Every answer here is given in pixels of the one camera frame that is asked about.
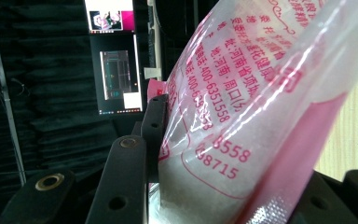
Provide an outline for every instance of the transparent plastic film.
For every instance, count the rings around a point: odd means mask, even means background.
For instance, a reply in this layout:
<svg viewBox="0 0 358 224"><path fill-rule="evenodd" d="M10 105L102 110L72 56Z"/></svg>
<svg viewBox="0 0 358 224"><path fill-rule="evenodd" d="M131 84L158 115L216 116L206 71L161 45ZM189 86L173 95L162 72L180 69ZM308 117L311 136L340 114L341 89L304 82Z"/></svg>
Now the transparent plastic film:
<svg viewBox="0 0 358 224"><path fill-rule="evenodd" d="M160 205L152 208L159 223L284 223L357 79L358 1L220 0L165 86L170 118L159 157ZM300 139L293 132L307 129L312 122L303 118L314 114L328 118L318 123L322 141L290 153L316 156L280 159L305 176L297 194L253 194L268 189L266 176L279 178L266 171L285 147L298 145L288 139ZM296 173L299 162L307 165Z"/></svg>

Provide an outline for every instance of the computer monitor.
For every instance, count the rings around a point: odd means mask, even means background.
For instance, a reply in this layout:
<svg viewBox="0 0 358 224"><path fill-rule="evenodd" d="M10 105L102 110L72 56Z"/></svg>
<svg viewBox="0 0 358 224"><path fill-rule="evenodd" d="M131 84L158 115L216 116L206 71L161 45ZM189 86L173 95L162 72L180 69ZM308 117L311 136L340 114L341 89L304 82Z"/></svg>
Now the computer monitor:
<svg viewBox="0 0 358 224"><path fill-rule="evenodd" d="M85 0L89 33L134 33L132 0Z"/></svg>
<svg viewBox="0 0 358 224"><path fill-rule="evenodd" d="M89 38L99 114L143 112L136 35Z"/></svg>

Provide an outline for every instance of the black mechanical bracket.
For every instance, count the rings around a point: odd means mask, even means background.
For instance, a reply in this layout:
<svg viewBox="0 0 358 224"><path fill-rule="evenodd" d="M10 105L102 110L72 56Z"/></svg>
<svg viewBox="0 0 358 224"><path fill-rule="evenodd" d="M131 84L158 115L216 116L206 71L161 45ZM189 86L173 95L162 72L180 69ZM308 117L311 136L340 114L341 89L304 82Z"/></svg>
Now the black mechanical bracket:
<svg viewBox="0 0 358 224"><path fill-rule="evenodd" d="M113 143L104 167L82 179L68 170L31 178L7 204L0 224L147 223L148 184L158 182L166 106L167 95L153 98L144 121ZM342 183L314 172L288 223L358 223L358 170L348 171Z"/></svg>

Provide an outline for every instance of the plastic bag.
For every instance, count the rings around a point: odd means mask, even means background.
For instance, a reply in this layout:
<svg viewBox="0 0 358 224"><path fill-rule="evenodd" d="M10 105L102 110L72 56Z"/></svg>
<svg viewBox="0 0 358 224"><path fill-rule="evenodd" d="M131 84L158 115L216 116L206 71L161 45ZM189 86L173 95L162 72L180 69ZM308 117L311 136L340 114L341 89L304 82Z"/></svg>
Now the plastic bag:
<svg viewBox="0 0 358 224"><path fill-rule="evenodd" d="M165 87L154 220L284 223L357 79L358 1L220 0Z"/></svg>

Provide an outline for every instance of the printed phone number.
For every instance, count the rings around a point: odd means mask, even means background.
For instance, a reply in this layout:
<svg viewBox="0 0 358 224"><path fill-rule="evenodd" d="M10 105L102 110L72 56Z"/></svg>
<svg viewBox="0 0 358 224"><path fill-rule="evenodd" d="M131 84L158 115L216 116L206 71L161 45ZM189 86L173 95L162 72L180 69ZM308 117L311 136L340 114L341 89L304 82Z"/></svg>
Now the printed phone number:
<svg viewBox="0 0 358 224"><path fill-rule="evenodd" d="M220 94L219 88L216 83L211 82L213 75L211 69L209 67L203 67L201 72L202 80L206 82L206 89L208 90L208 94L210 100L212 101L214 111L220 122L225 122L230 119L230 115L228 114L228 110L226 105L223 102L222 95ZM193 95L194 102L196 102L196 107L204 106L204 101L202 95L200 95L200 91L194 91Z"/></svg>
<svg viewBox="0 0 358 224"><path fill-rule="evenodd" d="M193 98L193 101L196 103L197 112L200 115L202 129L206 131L213 127L213 124L211 122L211 114L206 109L203 98L200 95L200 91L197 91L197 87L199 86L199 84L197 83L196 77L191 76L189 73L186 73L186 77L188 87L192 91L191 96Z"/></svg>
<svg viewBox="0 0 358 224"><path fill-rule="evenodd" d="M231 158L237 158L240 162L247 162L251 156L249 150L242 150L239 146L232 146L230 141L225 141L222 146L220 146L221 140L219 138L213 143L213 148L220 150L223 154L228 154ZM224 175L229 179L235 179L240 171L238 168L232 167L227 163L224 163L217 158L214 158L212 155L208 154L208 151L205 149L205 143L201 143L196 148L196 157L204 166L209 167L212 170L215 170L218 174Z"/></svg>

